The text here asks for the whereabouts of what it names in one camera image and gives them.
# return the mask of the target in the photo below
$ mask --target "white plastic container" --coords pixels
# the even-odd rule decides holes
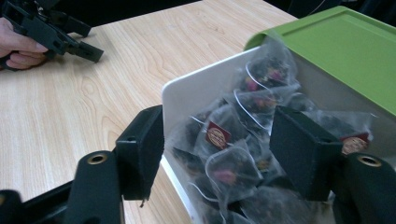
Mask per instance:
[[[231,92],[234,76],[245,69],[246,63],[252,59],[257,49],[242,52],[167,83],[163,87],[165,141],[178,122],[210,105],[224,92]],[[306,94],[323,110],[364,111],[375,115],[372,126],[374,140],[365,152],[396,167],[396,118],[312,63],[294,56],[298,67],[297,79],[302,86],[299,92]],[[180,167],[169,148],[165,149],[162,165],[190,213],[192,222],[201,223],[194,201],[185,190],[189,175]],[[332,219],[323,222],[332,223]]]

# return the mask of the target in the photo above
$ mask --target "tea bag string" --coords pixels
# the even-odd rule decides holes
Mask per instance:
[[[265,129],[241,104],[238,97],[236,96],[236,90],[233,91],[233,96],[235,97],[236,102],[241,106],[241,108],[257,123],[261,128]]]
[[[318,8],[321,7],[321,5],[323,5],[323,3],[326,2],[326,0],[323,0],[314,10],[312,10],[307,16],[311,15],[312,13],[316,12],[318,10]]]
[[[227,219],[225,218],[225,216],[221,212],[219,212],[219,213],[222,218],[222,224],[227,224]]]
[[[218,202],[219,202],[218,199],[213,199],[213,198],[207,197],[207,196],[198,188],[198,186],[196,186],[194,183],[189,182],[189,185],[195,187],[195,188],[198,190],[198,192],[199,192],[205,199],[207,199],[208,201],[213,202],[213,203],[218,203]]]
[[[248,62],[248,63],[246,63],[246,65],[245,65],[245,68],[246,68],[246,70],[247,70],[247,74],[250,76],[250,78],[251,78],[254,82],[257,83],[257,85],[259,85],[259,86],[265,88],[266,90],[269,90],[268,87],[262,85],[258,80],[256,80],[256,78],[255,78],[253,75],[250,74],[250,71],[249,71],[249,69],[248,69],[248,67],[250,66],[250,64],[251,64],[251,62]]]
[[[190,116],[190,118],[197,121],[198,123],[205,124],[203,121],[200,121],[198,118],[196,118],[194,116]]]

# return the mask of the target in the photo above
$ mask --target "tea bag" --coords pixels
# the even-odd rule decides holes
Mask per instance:
[[[268,172],[271,164],[272,152],[269,145],[269,135],[266,138],[251,133],[246,138],[247,149],[260,173]]]
[[[193,154],[205,161],[247,135],[248,132],[239,121],[235,109],[231,105],[223,105],[213,111],[205,122],[198,134]]]
[[[205,170],[224,216],[227,204],[252,195],[262,179],[253,158],[241,147],[229,147],[212,155]]]
[[[165,148],[176,148],[193,154],[196,139],[200,131],[204,128],[207,118],[212,111],[224,104],[225,102],[222,98],[218,99],[196,114],[183,119],[172,129],[165,139]]]
[[[288,47],[274,31],[265,37],[242,75],[242,91],[259,91],[297,82],[297,66]]]
[[[286,176],[286,172],[283,170],[279,161],[275,158],[274,154],[268,159],[269,164],[266,169],[262,170],[262,182],[261,185],[268,186],[273,180]]]
[[[313,204],[288,189],[259,187],[241,201],[241,207],[252,223],[306,224],[315,218]]]
[[[251,224],[251,222],[235,212],[229,212],[227,218],[224,218],[223,224]]]
[[[206,174],[196,176],[189,182],[188,190],[197,201],[203,201],[219,210],[219,200],[212,188],[212,183]]]
[[[287,102],[284,104],[284,106],[287,106],[289,108],[298,111],[318,110],[315,103],[311,99],[309,99],[305,94],[300,92],[295,92],[294,94],[292,94],[287,100]]]
[[[173,156],[181,163],[181,166],[188,174],[198,175],[205,173],[205,165],[201,158],[177,148],[173,148],[172,152]]]
[[[262,91],[234,90],[233,94],[224,95],[224,99],[235,106],[241,122],[248,130],[253,132],[265,130],[269,133],[275,107],[283,105],[299,87],[295,84]]]
[[[219,209],[215,209],[203,202],[197,202],[196,204],[197,213],[203,223],[224,224],[224,217],[221,215]]]
[[[373,140],[373,115],[370,113],[323,110],[304,113],[344,143],[344,154],[362,151]]]

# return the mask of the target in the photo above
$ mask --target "storage box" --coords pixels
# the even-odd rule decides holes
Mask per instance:
[[[310,17],[305,21],[299,20],[294,25],[286,24],[286,28],[276,28],[282,36],[287,35],[285,42],[294,51],[293,55],[298,67],[297,79],[302,86],[299,92],[306,94],[322,110],[364,111],[375,115],[372,125],[374,140],[365,152],[383,158],[396,167],[396,138],[394,137],[396,134],[396,88],[393,87],[393,83],[396,83],[394,76],[396,74],[395,29],[343,7],[314,16],[313,19]],[[318,57],[317,51],[308,49],[304,45],[306,41],[295,41],[296,37],[293,37],[293,35],[298,36],[300,40],[312,34],[318,37],[318,32],[323,31],[323,27],[326,28],[327,25],[333,27],[335,24],[341,24],[343,27],[342,22],[345,20],[346,27],[354,27],[358,32],[341,29],[341,32],[348,32],[344,34],[343,39],[354,38],[355,42],[360,43],[349,45],[353,41],[348,40],[349,44],[337,46],[336,50],[343,50],[338,54],[341,60],[334,59],[337,53],[332,51],[329,54],[329,60],[326,61],[326,56]],[[355,36],[355,34],[364,35],[366,34],[364,31],[375,36],[377,41],[368,40],[372,44],[369,51],[355,49],[355,46],[361,48],[364,44],[364,41],[359,41],[362,36]],[[233,91],[234,76],[244,70],[247,62],[255,55],[258,48],[253,47],[260,43],[258,42],[258,39],[262,39],[260,36],[256,35],[248,43],[249,50],[177,78],[163,87],[165,141],[172,129],[183,119],[207,107],[219,99],[223,93]],[[337,41],[332,42],[332,38],[322,38],[319,41],[320,44],[327,47],[320,50],[331,49],[331,45],[337,43]],[[354,63],[344,62],[348,59],[345,52],[349,50],[353,51],[350,56],[354,57],[352,59]],[[379,74],[373,74],[373,71],[378,71]],[[177,188],[179,196],[191,215],[191,220],[194,223],[201,223],[202,220],[196,213],[197,204],[191,200],[185,189],[190,175],[184,171],[169,148],[165,149],[162,165]],[[333,220],[330,218],[324,222],[332,223]]]

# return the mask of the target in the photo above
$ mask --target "black plastic part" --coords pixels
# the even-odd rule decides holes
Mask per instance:
[[[361,223],[395,223],[396,173],[388,163],[372,155],[352,153],[345,160],[344,176]]]
[[[97,151],[78,163],[64,223],[123,223],[123,206],[115,155]]]
[[[67,182],[23,203],[26,223],[62,223],[72,183]]]
[[[23,214],[20,194],[10,189],[0,190],[0,223],[24,223]]]
[[[327,201],[329,172],[343,144],[300,111],[277,106],[270,149],[293,186],[310,201]]]
[[[102,57],[103,54],[103,51],[101,49],[98,49],[84,42],[80,42],[76,50],[69,50],[68,52],[70,54],[76,53],[77,56],[90,60],[94,63],[99,62],[99,59]]]
[[[352,201],[345,203],[335,197],[332,202],[332,212],[337,224],[361,224],[358,208]]]
[[[102,50],[83,42],[78,43],[67,34],[75,32],[87,36],[91,27],[65,13],[50,10],[57,2],[39,1],[45,5],[44,8],[48,8],[41,12],[47,15],[41,15],[34,1],[7,0],[2,6],[2,15],[12,23],[16,33],[29,36],[46,47],[49,50],[46,56],[50,59],[56,54],[64,55],[68,52],[97,63],[103,55]],[[9,68],[3,60],[0,65],[15,70]]]
[[[117,140],[124,200],[147,200],[163,154],[163,107],[142,110]]]

